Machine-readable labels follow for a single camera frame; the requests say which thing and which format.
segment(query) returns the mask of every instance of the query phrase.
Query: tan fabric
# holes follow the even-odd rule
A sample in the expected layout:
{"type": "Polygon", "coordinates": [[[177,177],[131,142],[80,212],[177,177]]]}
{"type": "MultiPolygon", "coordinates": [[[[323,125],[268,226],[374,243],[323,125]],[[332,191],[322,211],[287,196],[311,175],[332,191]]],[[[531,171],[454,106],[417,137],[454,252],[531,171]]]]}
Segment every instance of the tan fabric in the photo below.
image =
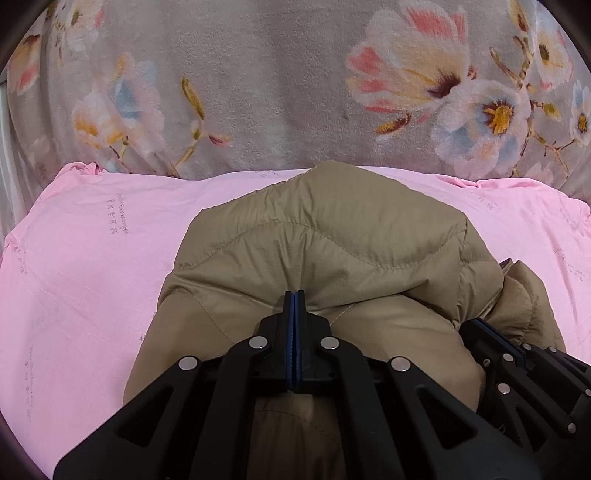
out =
{"type": "Polygon", "coordinates": [[[566,351],[544,284],[522,261],[507,272],[503,293],[486,321],[515,343],[566,351]]]}
{"type": "MultiPolygon", "coordinates": [[[[544,286],[517,265],[504,279],[458,210],[395,180],[323,163],[194,219],[125,401],[184,355],[225,354],[280,310],[286,290],[303,289],[336,336],[376,359],[407,356],[475,409],[484,372],[457,333],[463,321],[490,312],[515,338],[561,345],[544,286]]],[[[257,402],[249,477],[286,475],[343,478],[329,401],[287,394],[257,402]]]]}

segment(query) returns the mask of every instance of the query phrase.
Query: pink flower print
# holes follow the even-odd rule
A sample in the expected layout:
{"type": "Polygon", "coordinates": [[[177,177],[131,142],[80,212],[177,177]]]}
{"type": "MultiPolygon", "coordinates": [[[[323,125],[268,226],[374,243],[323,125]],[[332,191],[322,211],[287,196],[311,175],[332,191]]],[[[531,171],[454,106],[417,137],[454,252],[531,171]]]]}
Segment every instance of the pink flower print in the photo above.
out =
{"type": "Polygon", "coordinates": [[[22,95],[39,78],[41,35],[29,35],[16,48],[8,64],[8,90],[22,95]]]}
{"type": "Polygon", "coordinates": [[[535,28],[532,30],[533,53],[541,86],[544,90],[551,92],[572,80],[573,60],[560,25],[539,2],[536,2],[535,28]]]}
{"type": "Polygon", "coordinates": [[[347,57],[355,73],[349,90],[372,112],[434,111],[469,80],[466,14],[420,0],[401,0],[400,10],[380,10],[369,21],[347,57]]]}
{"type": "Polygon", "coordinates": [[[108,98],[93,90],[72,110],[78,140],[94,148],[108,148],[124,137],[124,125],[108,98]]]}
{"type": "Polygon", "coordinates": [[[85,51],[99,37],[105,19],[104,0],[74,0],[64,24],[72,51],[85,51]]]}

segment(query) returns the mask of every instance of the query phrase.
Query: floral blanket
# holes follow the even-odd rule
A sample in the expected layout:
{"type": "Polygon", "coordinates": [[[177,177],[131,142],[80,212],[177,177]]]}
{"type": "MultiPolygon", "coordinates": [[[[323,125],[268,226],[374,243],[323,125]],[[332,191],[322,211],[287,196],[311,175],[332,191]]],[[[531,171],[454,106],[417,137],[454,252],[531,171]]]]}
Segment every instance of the floral blanket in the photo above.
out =
{"type": "Polygon", "coordinates": [[[43,184],[337,158],[591,199],[591,73],[537,0],[60,0],[8,83],[43,184]]]}

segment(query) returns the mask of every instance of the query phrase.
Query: metal screw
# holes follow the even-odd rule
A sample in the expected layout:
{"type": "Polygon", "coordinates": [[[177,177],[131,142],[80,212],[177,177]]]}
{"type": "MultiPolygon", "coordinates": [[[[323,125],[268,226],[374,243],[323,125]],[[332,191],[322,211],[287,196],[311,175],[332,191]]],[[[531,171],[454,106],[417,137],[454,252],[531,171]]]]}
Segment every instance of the metal screw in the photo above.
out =
{"type": "Polygon", "coordinates": [[[410,361],[408,360],[408,358],[405,358],[403,356],[397,356],[395,358],[392,358],[390,365],[392,365],[392,368],[395,369],[397,372],[405,372],[410,368],[410,361]]]}
{"type": "Polygon", "coordinates": [[[507,395],[509,392],[511,392],[511,387],[509,385],[507,385],[506,383],[499,383],[496,386],[496,389],[501,392],[503,395],[507,395]]]}
{"type": "Polygon", "coordinates": [[[338,348],[339,345],[340,345],[340,342],[335,337],[324,337],[320,341],[320,346],[322,348],[327,349],[327,350],[334,350],[334,349],[338,348]]]}
{"type": "Polygon", "coordinates": [[[251,346],[251,348],[256,348],[258,350],[260,350],[261,348],[265,348],[269,343],[269,340],[267,340],[265,337],[252,337],[249,341],[248,344],[251,346]]]}
{"type": "Polygon", "coordinates": [[[193,356],[184,356],[178,361],[178,367],[181,370],[192,370],[199,362],[193,356]]]}

